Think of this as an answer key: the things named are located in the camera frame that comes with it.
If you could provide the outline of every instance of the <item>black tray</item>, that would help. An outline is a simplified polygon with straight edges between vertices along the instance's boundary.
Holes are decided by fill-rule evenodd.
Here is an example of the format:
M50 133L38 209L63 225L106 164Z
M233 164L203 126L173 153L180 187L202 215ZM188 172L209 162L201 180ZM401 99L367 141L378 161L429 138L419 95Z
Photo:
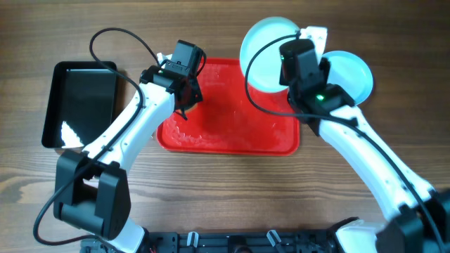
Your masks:
M113 62L104 62L116 70ZM96 62L55 66L42 145L78 148L98 138L112 123L117 77Z

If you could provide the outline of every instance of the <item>plastic tray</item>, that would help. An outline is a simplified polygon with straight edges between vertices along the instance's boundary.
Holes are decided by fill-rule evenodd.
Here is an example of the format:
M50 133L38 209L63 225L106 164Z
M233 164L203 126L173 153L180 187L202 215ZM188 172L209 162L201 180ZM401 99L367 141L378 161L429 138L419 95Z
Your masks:
M104 62L114 70L113 62ZM112 123L117 77L96 62L61 62L51 82L42 145L79 148L97 139Z
M238 59L208 58L198 77L203 102L186 115L173 114L157 129L171 151L286 156L300 145L300 123L268 115L248 101ZM287 91L262 93L249 85L253 100L276 112L292 112Z

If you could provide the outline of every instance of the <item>wooden table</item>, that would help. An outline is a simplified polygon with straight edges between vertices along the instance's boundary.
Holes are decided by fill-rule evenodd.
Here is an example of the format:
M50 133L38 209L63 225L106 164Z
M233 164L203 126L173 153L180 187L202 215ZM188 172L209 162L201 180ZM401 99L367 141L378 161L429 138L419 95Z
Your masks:
M3 0L0 4L0 252L77 252L45 247L32 224L53 193L54 150L41 133L53 67L91 60L91 36L129 29L155 52L177 39L209 57L237 58L249 28L269 16L328 27L327 51L361 56L376 79L362 109L373 128L437 189L450 186L448 1ZM111 32L95 45L137 80L153 59L133 38ZM119 107L133 94L123 88ZM156 141L129 175L131 217L150 231L266 231L325 228L349 216L382 221L377 203L343 158L308 127L289 157L170 153ZM41 234L82 233L47 214Z

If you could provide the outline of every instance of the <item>black cable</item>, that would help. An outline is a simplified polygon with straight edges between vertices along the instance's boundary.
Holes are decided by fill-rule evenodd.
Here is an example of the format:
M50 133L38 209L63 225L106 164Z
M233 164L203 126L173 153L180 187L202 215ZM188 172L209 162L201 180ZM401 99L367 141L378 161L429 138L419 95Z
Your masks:
M203 64L202 67L200 67L200 69L197 71L197 77L202 72L203 68L206 65L206 53L203 50L202 50L202 57L203 57Z
M270 47L271 45L282 41L284 39L289 39L289 38L295 38L297 37L297 34L293 34L293 35L288 35L288 36L284 36L278 39L273 40L272 42L268 43L266 46L263 46L260 50L258 50L258 52L256 52L256 54L252 57L252 59L250 60L250 62L248 63L248 67L247 70L245 71L245 80L244 80L244 85L245 85L245 94L247 95L248 100L250 101L250 103L255 106L258 110L261 110L262 112L265 113L269 113L272 115L278 115L278 116L284 116L284 117L308 117L308 118L316 118L316 119L324 119L324 120L329 120L331 122L336 122L339 124L342 124L346 127L348 127L349 129L355 131L358 136L361 138L366 139L366 141L368 141L385 159L386 161L391 165L391 167L395 170L395 172L399 175L400 179L403 181L403 183L405 184L405 186L408 188L408 190L411 192L411 194L414 196L414 198L416 199L420 209L422 210L423 216L425 217L425 220L428 222L428 224L430 225L433 233L435 234L436 237L436 241L437 244L439 246L439 250L442 253L445 253L445 246L444 246L444 242L442 241L442 237L439 233L439 230L437 229L436 223L433 220L433 218L431 217L431 214L429 213L427 207L425 206L425 203L422 201L422 199L420 198L419 194L417 194L416 189L414 189L414 187L411 185L411 183L409 183L409 180L405 177L405 175L403 174L403 172L400 170L400 168L395 164L395 162L392 160L392 158L374 141L372 140L369 136L367 136L366 133L364 133L363 131L359 130L358 128L356 128L355 126L352 126L348 121L346 121L345 119L341 119L339 117L334 117L334 116L323 116L323 115L315 115L315 114L307 114L307 113L288 113L288 112L273 112L270 110L267 110L265 108L262 108L261 106L259 106L258 104L256 104L252 97L250 96L250 92L248 91L248 74L250 73L250 67L252 66L253 62L255 61L256 57L262 52L264 51L266 48Z
M119 73L118 71L108 67L105 63L103 63L100 59L97 58L97 56L95 55L92 46L94 44L94 40L96 39L96 37L98 37L100 34L104 33L104 32L108 32L108 31L118 31L118 32L124 32L126 34L129 34L131 36L133 36L134 38L136 38L137 40L139 40L146 48L147 50L150 52L150 54L152 55L152 57L154 57L154 59L156 60L156 63L158 64L158 66L160 65L158 62L158 59L156 58L156 55L152 52L152 50L150 49L150 47L147 45L147 43L145 41L143 41L141 38L139 38L137 35L135 35L134 33L127 31L125 29L122 28L106 28L103 30L98 31L97 33L95 33L94 36L92 36L92 39L89 43L89 51L91 52L92 57L94 58L94 60L100 64L102 67L104 67L105 69L110 70L111 72L115 73L117 76L127 80L131 85L134 86L134 88L136 88L138 94L139 94L139 102L138 105L136 106L136 111L134 112L134 114L130 117L130 119L128 120L128 122L120 129L120 131L117 132L117 134L111 139L111 141L105 145L105 147L103 147L103 149L91 160L89 160L89 162L84 165L83 167L81 167L78 172L74 175L74 177L72 179L70 179L69 182L67 182L64 186L62 186L61 188L59 188L50 198L49 200L46 202L46 204L42 207L40 213L37 215L36 217L36 221L34 222L34 226L33 226L33 236L34 239L36 239L37 242L40 242L41 244L44 245L48 245L48 246L57 246L57 245L65 245L71 242L77 242L79 240L83 240L83 239L96 239L96 240L100 240L103 241L100 237L96 236L96 235L83 235L83 236L79 236L77 238L72 238L72 239L68 239L68 240L61 240L58 242L51 242L48 240L44 240L39 236L39 224L42 221L42 218L44 217L44 214L47 212L47 210L49 209L49 207L51 206L51 204L55 201L55 199L61 195L61 193L64 192L64 190L69 187L70 184L72 184L74 181L80 179L82 177L82 175L84 174L84 172L89 169L90 166L92 166L102 155L104 155L110 148L111 146L114 145L114 143L118 140L118 138L127 130L127 128L131 125L131 123L133 123L133 121L136 119L136 117L138 116L139 112L141 111L141 108L143 107L143 92L142 90L139 88L139 85L134 82L132 79L130 79L129 77Z

